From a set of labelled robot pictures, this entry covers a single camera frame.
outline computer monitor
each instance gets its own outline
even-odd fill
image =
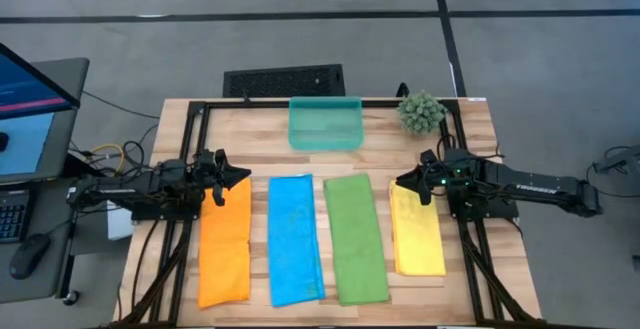
[[[0,119],[78,107],[80,101],[0,43]]]

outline teal plastic container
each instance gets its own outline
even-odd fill
[[[362,99],[293,97],[289,101],[289,144],[296,150],[356,150],[362,145]]]

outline desk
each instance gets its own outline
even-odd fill
[[[235,99],[217,99],[237,101]],[[187,99],[165,101],[152,162],[177,158],[187,117]],[[496,137],[488,104],[460,99],[459,106],[470,151],[493,154]],[[365,139],[355,152],[293,152],[287,139],[288,109],[221,109],[210,116],[206,148],[224,148],[232,165],[250,168],[252,174],[251,294],[250,300],[198,309],[198,250],[200,223],[193,225],[178,325],[435,325],[473,323],[462,249],[455,221],[448,214],[446,199],[436,198],[446,259],[446,277],[406,277],[394,273],[389,182],[416,165],[419,153],[435,149],[440,138],[412,138],[400,128],[393,109],[363,109]],[[191,140],[195,149],[197,129]],[[321,301],[273,308],[269,297],[267,263],[267,186],[271,176],[314,175],[317,235],[327,298]],[[371,178],[386,258],[391,300],[383,304],[343,307],[338,304],[331,235],[322,191],[325,178],[368,173]],[[518,231],[500,219],[485,221],[497,275],[513,297],[533,316],[540,316],[527,256]],[[151,236],[143,260],[136,293],[139,300],[155,278],[164,235],[161,222]],[[140,250],[151,223],[138,225],[131,240],[120,294],[124,313],[131,307],[131,288]],[[478,281],[490,317],[486,285]],[[166,319],[173,279],[167,281],[160,319]]]
[[[88,65],[89,61],[83,58],[33,63],[34,67],[76,98],[82,95]],[[58,177],[65,166],[76,112],[77,110],[68,110],[55,113],[35,173],[3,175],[0,181],[6,183]],[[72,211],[66,203],[69,184],[70,179],[27,184],[36,196],[27,236],[47,232],[71,218]],[[69,265],[69,257],[65,255],[69,250],[70,227],[71,225],[66,225],[51,234],[51,246],[36,271],[24,280],[14,280],[9,276],[8,270],[11,257],[20,243],[0,245],[0,265],[3,266],[0,268],[0,303],[46,298],[52,296],[57,289],[62,292],[58,296],[66,295],[68,282],[64,283],[63,276],[65,271],[70,275],[73,266],[73,261]]]

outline wooden table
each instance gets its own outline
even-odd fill
[[[179,156],[189,99],[168,99],[164,103],[151,163]],[[493,154],[496,136],[489,107],[484,100],[460,99],[461,116],[469,150],[477,155]],[[449,216],[446,199],[437,197],[440,228],[446,259],[446,277],[408,277],[394,272],[389,182],[411,170],[420,152],[432,148],[440,138],[434,133],[413,138],[400,128],[393,109],[364,109],[365,139],[356,152],[293,152],[288,143],[288,109],[214,109],[211,113],[206,148],[224,148],[232,165],[250,168],[252,174],[251,294],[246,302],[235,302],[200,310],[198,296],[198,250],[200,223],[191,235],[186,278],[178,324],[200,325],[435,325],[474,322],[471,300],[456,222]],[[453,125],[450,131],[455,132]],[[194,130],[192,148],[195,148]],[[273,176],[312,173],[317,217],[317,235],[327,298],[321,301],[273,308],[269,297],[267,265],[267,184]],[[383,304],[340,306],[337,300],[329,219],[322,191],[326,178],[367,173],[376,198],[391,300]],[[485,220],[495,271],[513,297],[531,315],[540,309],[529,272],[520,234],[501,219]],[[147,248],[136,293],[144,294],[158,269],[164,222],[161,222]],[[133,234],[120,294],[123,315],[131,308],[131,289],[140,250],[151,227],[139,224]],[[486,284],[478,275],[485,316],[491,316]],[[169,309],[165,287],[160,319]]]

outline computer mouse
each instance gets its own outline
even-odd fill
[[[49,234],[33,234],[18,247],[11,257],[9,274],[13,279],[26,279],[38,266],[40,259],[49,248],[51,237]]]

